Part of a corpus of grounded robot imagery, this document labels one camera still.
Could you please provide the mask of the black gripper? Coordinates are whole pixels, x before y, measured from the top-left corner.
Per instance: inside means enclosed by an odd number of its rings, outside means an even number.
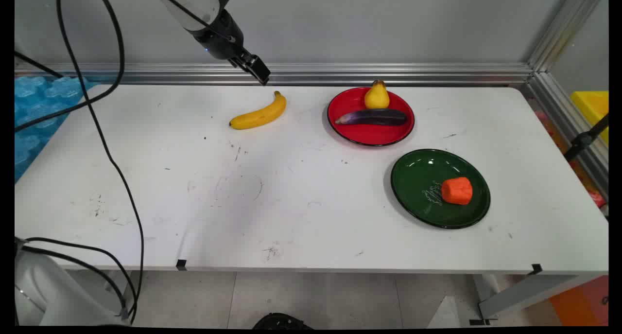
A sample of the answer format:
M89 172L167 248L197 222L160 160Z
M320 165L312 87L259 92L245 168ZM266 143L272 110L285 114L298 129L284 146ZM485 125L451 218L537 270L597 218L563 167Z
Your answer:
M208 28L193 32L193 37L208 53L218 60L227 60L234 68L253 76L262 86L269 82L271 71L257 55L243 48L243 33L231 14L221 10Z

